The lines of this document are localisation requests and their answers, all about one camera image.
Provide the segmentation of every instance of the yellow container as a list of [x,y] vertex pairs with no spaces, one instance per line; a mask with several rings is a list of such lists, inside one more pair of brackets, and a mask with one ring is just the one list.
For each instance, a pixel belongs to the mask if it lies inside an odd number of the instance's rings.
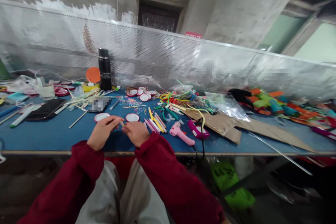
[[88,86],[87,83],[84,83],[82,86],[83,86],[83,91],[85,93],[90,92],[92,89],[99,88],[99,84],[95,84],[94,86]]

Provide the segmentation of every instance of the blue table surface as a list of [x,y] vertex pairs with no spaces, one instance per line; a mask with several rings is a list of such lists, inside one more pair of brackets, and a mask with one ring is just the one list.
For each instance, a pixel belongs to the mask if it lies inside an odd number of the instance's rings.
[[[113,92],[108,96],[117,96],[123,95],[125,93],[122,90]],[[41,98],[33,98],[29,102],[35,104],[43,102]],[[110,106],[116,101],[113,98],[108,105],[105,112],[117,115],[125,118],[129,113],[137,113],[134,111],[134,108],[123,108],[127,105],[122,105],[119,103],[112,111],[109,110]],[[140,121],[144,122],[144,119],[149,118],[149,112],[144,112],[145,109],[148,110],[148,107],[154,110],[156,103],[159,100],[151,100],[144,102],[143,105],[147,107],[138,108]],[[10,108],[9,105],[0,106],[0,112]],[[69,126],[81,116],[84,112],[78,108],[70,112],[68,109],[65,109],[55,118],[49,121],[23,121],[20,125],[15,128],[10,128],[10,124],[17,118],[19,115],[15,115],[2,125],[0,125],[0,140],[2,142],[1,149],[5,151],[70,151],[72,145],[76,144],[81,140],[87,140],[96,125],[96,122],[93,120],[96,114],[87,113],[79,122],[77,122],[71,129]],[[0,121],[6,118],[8,115],[0,118]],[[202,142],[199,139],[193,137],[191,130],[187,126],[188,117],[178,115],[182,121],[185,123],[182,126],[182,130],[187,132],[187,135],[196,141],[195,147],[198,152],[202,151]],[[326,152],[329,155],[331,152],[336,153],[336,141],[316,134],[310,130],[309,127],[301,124],[296,124],[289,120],[285,120],[285,126],[281,126],[274,118],[264,117],[264,116],[252,116],[252,118],[276,125],[278,127],[284,128],[287,131],[293,133],[303,142],[309,145],[311,148],[315,149],[318,152]],[[170,129],[174,121],[168,122],[167,128]],[[241,130],[242,136],[240,140],[240,145],[237,145],[225,137],[218,135],[216,132],[209,130],[210,137],[204,141],[204,148],[206,153],[213,153],[214,155],[220,154],[248,154],[257,155],[257,154],[274,154],[276,153],[273,149],[262,143],[260,140],[250,136],[247,131]],[[173,137],[169,133],[162,134],[174,151],[176,153],[194,153],[194,150],[186,145],[178,137]],[[297,147],[292,147],[282,142],[272,140],[270,138],[261,136],[263,139],[266,139],[270,144],[275,148],[280,150],[283,153],[288,154],[304,154],[308,153],[305,150],[302,150]],[[119,129],[111,133],[109,139],[107,140],[105,147],[103,149],[106,152],[133,152],[134,146],[129,140],[129,138],[123,134]]]

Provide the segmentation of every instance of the yellow pencil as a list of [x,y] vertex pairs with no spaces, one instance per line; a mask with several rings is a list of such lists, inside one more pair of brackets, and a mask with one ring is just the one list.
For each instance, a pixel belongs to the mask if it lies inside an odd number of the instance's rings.
[[153,117],[153,114],[152,114],[151,108],[148,108],[148,111],[149,111],[150,118],[151,118],[151,119],[154,121],[154,117]]
[[159,124],[159,122],[156,120],[155,117],[153,117],[153,121],[156,123],[156,125],[158,126],[158,128],[161,130],[162,133],[164,133],[165,131],[163,130],[163,128],[161,127],[161,125]]

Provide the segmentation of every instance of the white pants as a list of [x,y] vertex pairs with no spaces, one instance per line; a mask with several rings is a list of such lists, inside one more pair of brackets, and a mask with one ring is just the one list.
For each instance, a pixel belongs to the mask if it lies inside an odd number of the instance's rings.
[[103,171],[76,224],[169,224],[164,203],[136,159],[121,197],[119,188],[115,165],[104,161]]

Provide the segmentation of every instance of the hot glue gun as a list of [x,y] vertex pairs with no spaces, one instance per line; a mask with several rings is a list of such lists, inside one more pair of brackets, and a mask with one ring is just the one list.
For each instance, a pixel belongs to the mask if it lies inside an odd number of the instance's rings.
[[181,138],[189,146],[195,145],[195,141],[192,140],[192,139],[190,139],[186,135],[184,135],[183,132],[181,131],[180,127],[181,127],[181,123],[180,122],[174,123],[174,125],[170,129],[169,133],[173,137],[175,137],[177,135],[179,138]]

